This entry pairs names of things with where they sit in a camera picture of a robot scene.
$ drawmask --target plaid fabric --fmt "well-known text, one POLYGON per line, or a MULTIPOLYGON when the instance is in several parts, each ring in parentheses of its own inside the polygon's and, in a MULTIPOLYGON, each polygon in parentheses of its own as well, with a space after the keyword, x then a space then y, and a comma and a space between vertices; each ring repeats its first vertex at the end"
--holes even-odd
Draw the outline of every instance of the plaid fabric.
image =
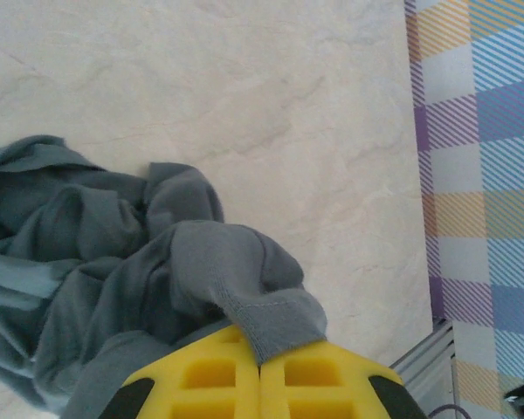
POLYGON ((514 417, 524 378, 524 0, 406 0, 437 316, 454 320, 462 405, 514 417))

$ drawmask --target marble floor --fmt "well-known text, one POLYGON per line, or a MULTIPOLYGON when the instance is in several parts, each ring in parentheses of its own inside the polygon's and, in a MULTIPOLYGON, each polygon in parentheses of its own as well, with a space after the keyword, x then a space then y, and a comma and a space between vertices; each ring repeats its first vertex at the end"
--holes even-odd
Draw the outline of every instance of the marble floor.
MULTIPOLYGON (((44 133, 199 167, 332 341, 390 363, 431 331, 402 1, 0 1, 0 146, 44 133)), ((0 385, 2 417, 41 416, 0 385)))

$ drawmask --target crumpled fabric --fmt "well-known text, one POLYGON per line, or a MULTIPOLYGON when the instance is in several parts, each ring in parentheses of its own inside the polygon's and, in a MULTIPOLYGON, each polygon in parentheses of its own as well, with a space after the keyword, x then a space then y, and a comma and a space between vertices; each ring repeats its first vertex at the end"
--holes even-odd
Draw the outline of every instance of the crumpled fabric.
POLYGON ((323 340, 302 280, 195 168, 113 173, 47 135, 0 148, 0 380, 34 406, 98 417, 134 370, 230 323, 259 364, 323 340))

